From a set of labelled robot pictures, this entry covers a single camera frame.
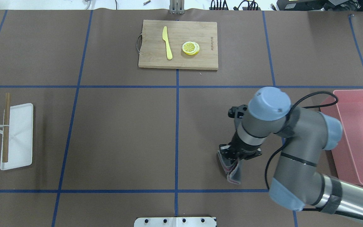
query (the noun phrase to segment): light blue joint cap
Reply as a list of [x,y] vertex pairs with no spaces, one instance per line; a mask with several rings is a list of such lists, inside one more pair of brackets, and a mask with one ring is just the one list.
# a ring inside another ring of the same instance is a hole
[[274,121],[284,117],[291,108],[289,96],[275,87],[259,89],[249,102],[249,112],[263,121]]
[[284,185],[273,178],[270,191],[268,193],[271,199],[278,205],[295,211],[301,211],[305,203],[289,191]]
[[341,140],[343,136],[343,125],[339,120],[325,115],[322,112],[319,113],[323,116],[327,126],[327,143],[323,149],[328,151],[335,148]]

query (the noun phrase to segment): lemon slice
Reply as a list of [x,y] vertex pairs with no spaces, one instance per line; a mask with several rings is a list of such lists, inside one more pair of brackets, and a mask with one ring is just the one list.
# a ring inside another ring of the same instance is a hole
[[200,46],[196,42],[185,42],[182,46],[182,50],[187,55],[196,55],[200,51]]

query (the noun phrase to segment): wooden cutting board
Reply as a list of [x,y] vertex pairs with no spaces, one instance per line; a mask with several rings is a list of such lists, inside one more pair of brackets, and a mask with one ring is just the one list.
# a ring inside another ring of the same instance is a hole
[[[173,59],[166,58],[166,45],[162,39],[163,27]],[[187,55],[183,43],[196,42],[200,45],[197,55]],[[144,20],[142,44],[138,66],[159,69],[205,69],[218,70],[218,33],[216,22]]]

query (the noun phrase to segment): wooden rod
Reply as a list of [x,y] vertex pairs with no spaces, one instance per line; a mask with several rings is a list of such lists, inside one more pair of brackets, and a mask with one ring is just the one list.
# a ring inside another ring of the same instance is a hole
[[[4,125],[9,125],[10,117],[10,93],[6,94],[6,105],[4,114]],[[4,126],[3,134],[3,162],[8,162],[8,148],[9,148],[9,126]]]

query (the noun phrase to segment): pink bin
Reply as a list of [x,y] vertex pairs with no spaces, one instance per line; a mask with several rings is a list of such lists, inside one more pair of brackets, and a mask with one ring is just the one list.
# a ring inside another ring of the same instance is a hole
[[[363,185],[363,90],[335,90],[337,105],[321,108],[343,124],[343,138],[332,150],[338,178]],[[322,104],[333,102],[328,97]]]

